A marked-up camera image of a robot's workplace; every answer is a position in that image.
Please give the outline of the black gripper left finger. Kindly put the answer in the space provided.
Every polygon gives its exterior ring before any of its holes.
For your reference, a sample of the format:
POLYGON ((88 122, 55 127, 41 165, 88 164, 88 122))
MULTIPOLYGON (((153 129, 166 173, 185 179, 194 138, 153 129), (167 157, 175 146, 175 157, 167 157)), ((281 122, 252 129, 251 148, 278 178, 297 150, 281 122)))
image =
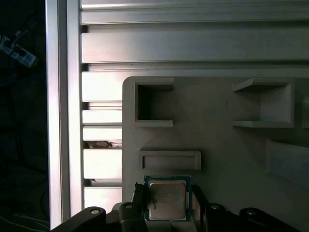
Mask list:
POLYGON ((85 208, 52 229, 53 232, 146 232, 144 219, 147 188, 135 184, 132 200, 121 203, 111 212, 92 206, 85 208))

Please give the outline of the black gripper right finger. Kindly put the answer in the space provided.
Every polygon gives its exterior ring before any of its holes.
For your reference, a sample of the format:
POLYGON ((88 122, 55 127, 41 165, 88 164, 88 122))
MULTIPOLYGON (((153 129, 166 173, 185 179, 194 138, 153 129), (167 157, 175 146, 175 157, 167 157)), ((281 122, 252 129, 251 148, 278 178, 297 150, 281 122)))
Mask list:
POLYGON ((192 216, 199 232, 297 232, 298 229, 258 209, 247 207, 234 214, 210 203, 197 185, 191 186, 192 216))

